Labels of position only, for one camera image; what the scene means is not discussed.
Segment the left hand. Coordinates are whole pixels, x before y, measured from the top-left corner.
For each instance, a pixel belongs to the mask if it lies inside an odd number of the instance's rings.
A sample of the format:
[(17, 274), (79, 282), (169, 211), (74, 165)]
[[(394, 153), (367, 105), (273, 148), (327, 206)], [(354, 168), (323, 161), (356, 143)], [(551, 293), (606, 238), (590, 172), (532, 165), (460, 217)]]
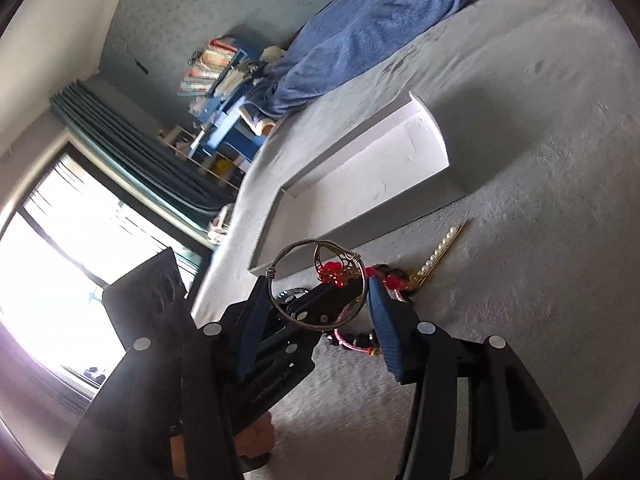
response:
[[(239, 456), (254, 458), (268, 453), (274, 445), (274, 426), (272, 415), (267, 412), (260, 416), (256, 422), (242, 430), (234, 437), (236, 452)], [(186, 449), (183, 436), (173, 437), (170, 440), (171, 463), (175, 469), (186, 464)]]

